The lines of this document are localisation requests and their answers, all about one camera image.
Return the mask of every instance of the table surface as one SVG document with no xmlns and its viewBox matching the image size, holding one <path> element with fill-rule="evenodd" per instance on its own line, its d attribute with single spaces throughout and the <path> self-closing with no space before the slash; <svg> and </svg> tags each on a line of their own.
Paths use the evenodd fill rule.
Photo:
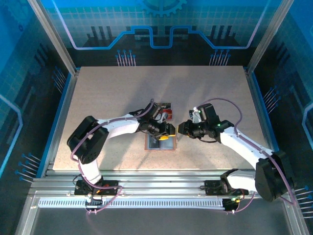
<svg viewBox="0 0 313 235">
<path fill-rule="evenodd" d="M 70 104 L 54 170 L 77 170 L 67 139 L 86 116 L 116 118 L 145 108 L 150 99 L 171 102 L 173 125 L 188 120 L 188 110 L 209 98 L 235 102 L 243 112 L 238 128 L 267 147 L 245 72 L 241 66 L 82 67 Z M 224 101 L 212 101 L 221 120 L 235 123 L 239 112 Z M 112 169 L 251 169 L 232 149 L 178 134 L 175 151 L 145 151 L 143 133 L 106 141 L 98 157 L 101 170 Z"/>
</svg>

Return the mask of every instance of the red object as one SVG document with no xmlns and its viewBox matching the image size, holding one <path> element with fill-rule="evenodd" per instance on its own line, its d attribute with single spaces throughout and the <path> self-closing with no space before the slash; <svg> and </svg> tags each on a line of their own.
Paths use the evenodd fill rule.
<svg viewBox="0 0 313 235">
<path fill-rule="evenodd" d="M 173 112 L 171 109 L 163 109 L 163 111 L 161 113 L 167 113 L 168 117 L 167 117 L 167 121 L 171 121 L 173 119 Z"/>
</svg>

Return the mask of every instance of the blue wall panel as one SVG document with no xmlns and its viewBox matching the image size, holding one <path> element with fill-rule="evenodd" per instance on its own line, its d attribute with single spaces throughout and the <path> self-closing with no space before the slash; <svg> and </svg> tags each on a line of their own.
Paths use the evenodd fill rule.
<svg viewBox="0 0 313 235">
<path fill-rule="evenodd" d="M 294 1 L 255 70 L 279 148 L 289 155 L 299 188 L 313 187 L 312 11 L 312 1 Z M 268 92 L 273 96 L 266 97 Z M 306 222 L 312 232 L 313 221 Z"/>
</svg>

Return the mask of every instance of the blue light strip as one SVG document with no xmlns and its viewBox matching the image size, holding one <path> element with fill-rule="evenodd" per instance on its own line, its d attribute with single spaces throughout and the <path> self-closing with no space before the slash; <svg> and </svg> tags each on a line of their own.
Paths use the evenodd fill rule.
<svg viewBox="0 0 313 235">
<path fill-rule="evenodd" d="M 48 152 L 49 152 L 49 148 L 51 146 L 53 134 L 55 132 L 55 129 L 56 129 L 59 117 L 60 117 L 61 109 L 62 109 L 64 100 L 65 100 L 65 96 L 66 96 L 67 89 L 68 89 L 70 81 L 71 81 L 71 75 L 70 75 L 70 73 L 68 73 L 67 81 L 66 81 L 65 87 L 63 89 L 63 93 L 62 93 L 62 96 L 61 96 L 61 99 L 60 99 L 60 103 L 59 103 L 59 106 L 58 106 L 57 113 L 55 114 L 55 118 L 54 118 L 54 121 L 53 121 L 53 124 L 52 124 L 52 127 L 51 127 L 51 131 L 50 131 L 50 134 L 49 134 L 49 137 L 48 137 L 47 144 L 45 145 L 45 150 L 44 150 L 43 157 L 41 159 L 41 162 L 40 162 L 40 165 L 39 165 L 39 168 L 38 168 L 38 171 L 37 171 L 36 178 L 40 178 L 41 174 L 42 174 L 42 172 L 44 170 L 45 162 L 46 162 L 47 157 L 48 157 Z"/>
<path fill-rule="evenodd" d="M 304 113 L 303 113 L 303 118 L 302 118 L 302 127 L 303 127 L 303 130 L 305 132 L 305 134 L 307 135 L 307 138 L 308 138 L 308 141 L 311 145 L 311 148 L 313 150 L 313 140 L 312 140 L 312 137 L 309 133 L 309 130 L 305 124 L 305 121 L 307 120 L 307 117 L 308 117 L 308 112 L 313 109 L 313 103 L 311 103 L 310 105 L 308 105 L 305 109 L 304 109 Z"/>
<path fill-rule="evenodd" d="M 15 133 L 15 135 L 14 135 L 14 138 L 13 138 L 11 144 L 10 144 L 10 147 L 9 147 L 9 149 L 8 149 L 8 151 L 7 151 L 6 155 L 5 155 L 5 157 L 4 157 L 3 163 L 2 163 L 1 168 L 0 168 L 0 178 L 1 178 L 1 176 L 2 176 L 2 174 L 3 174 L 3 172 L 4 172 L 4 169 L 5 169 L 5 167 L 6 167 L 6 164 L 8 163 L 8 160 L 9 160 L 9 158 L 10 158 L 10 156 L 11 156 L 11 153 L 12 153 L 12 151 L 13 151 L 13 148 L 14 148 L 14 146 L 15 146 L 15 143 L 16 143 L 16 141 L 17 141 L 17 139 L 18 139 L 18 137 L 19 137 L 19 135 L 20 135 L 20 132 L 21 132 L 21 130 L 22 130 L 22 127 L 23 127 L 23 120 L 22 120 L 21 111 L 20 111 L 20 109 L 19 109 L 17 106 L 15 106 L 12 102 L 10 102 L 8 99 L 6 99 L 6 98 L 5 98 L 3 95 L 1 95 L 1 94 L 0 94 L 0 99 L 3 100 L 8 106 L 10 106 L 10 108 L 13 109 L 14 112 L 17 113 L 18 119 L 19 119 L 19 127 L 18 127 L 18 129 L 17 129 L 17 131 L 16 131 L 16 133 Z"/>
<path fill-rule="evenodd" d="M 198 30 L 192 30 L 192 26 L 191 26 L 191 25 L 175 25 L 175 26 L 172 26 L 171 29 L 170 29 L 170 43 L 169 43 L 168 46 L 155 46 L 155 45 L 154 45 L 154 42 L 153 42 L 153 30 L 152 30 L 152 28 L 151 28 L 150 26 L 146 26 L 146 25 L 145 25 L 145 26 L 131 26 L 131 30 L 130 30 L 130 31 L 123 31 L 123 32 L 121 32 L 121 33 L 113 40 L 113 42 L 111 42 L 111 44 L 110 44 L 108 47 L 78 47 L 78 46 L 75 44 L 75 42 L 74 42 L 74 40 L 73 40 L 73 38 L 72 38 L 72 36 L 71 36 L 71 34 L 70 34 L 70 32 L 69 32 L 69 29 L 68 29 L 68 27 L 67 27 L 67 25 L 66 25 L 66 23 L 65 23 L 65 21 L 64 21 L 64 19 L 63 19 L 63 17 L 62 17 L 61 12 L 59 11 L 59 8 L 57 7 L 57 5 L 55 4 L 54 1 L 52 1 L 52 2 L 53 2 L 53 5 L 54 5 L 54 7 L 55 7 L 55 10 L 56 10 L 57 14 L 59 15 L 59 18 L 60 18 L 60 20 L 61 20 L 61 22 L 62 22 L 62 25 L 63 25 L 63 27 L 64 27 L 64 29 L 65 29 L 65 31 L 66 31 L 68 37 L 69 37 L 69 40 L 70 40 L 70 42 L 72 43 L 72 46 L 73 46 L 76 50 L 110 50 L 124 35 L 127 35 L 127 34 L 135 34 L 135 29 L 147 29 L 147 30 L 149 30 L 150 46 L 151 46 L 151 48 L 153 48 L 153 49 L 170 49 L 170 48 L 173 46 L 174 29 L 188 29 L 188 33 L 190 33 L 190 34 L 199 34 L 199 35 L 206 41 L 206 43 L 208 43 L 213 49 L 248 49 L 248 48 L 250 47 L 252 41 L 253 41 L 253 38 L 254 38 L 254 36 L 255 36 L 255 34 L 256 34 L 256 32 L 257 32 L 257 30 L 258 30 L 258 28 L 259 28 L 259 26 L 260 26 L 260 24 L 261 24 L 261 22 L 262 22 L 262 20 L 263 20 L 263 17 L 264 17 L 264 15 L 265 15 L 265 13 L 266 13 L 266 10 L 267 10 L 267 8 L 268 8 L 268 6 L 269 6 L 270 1 L 271 1 L 271 0 L 268 0 L 268 1 L 267 1 L 266 5 L 265 5 L 265 7 L 264 7 L 264 10 L 263 10 L 263 12 L 262 12 L 262 14 L 261 14 L 261 16 L 260 16 L 260 18 L 259 18 L 259 21 L 258 21 L 258 23 L 256 24 L 256 26 L 255 26 L 255 28 L 254 28 L 254 31 L 253 31 L 253 33 L 252 33 L 250 39 L 249 39 L 249 42 L 248 42 L 247 46 L 245 46 L 245 47 L 215 46 L 215 45 L 213 45 L 213 43 L 204 35 L 203 32 L 198 31 Z"/>
</svg>

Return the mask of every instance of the small box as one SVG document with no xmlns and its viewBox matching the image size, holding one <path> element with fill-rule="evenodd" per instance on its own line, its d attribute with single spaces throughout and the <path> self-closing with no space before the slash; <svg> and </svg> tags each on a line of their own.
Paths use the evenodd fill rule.
<svg viewBox="0 0 313 235">
<path fill-rule="evenodd" d="M 171 136 L 164 141 L 158 141 L 154 136 L 146 134 L 145 150 L 160 151 L 160 150 L 175 150 L 177 146 L 176 136 Z"/>
</svg>

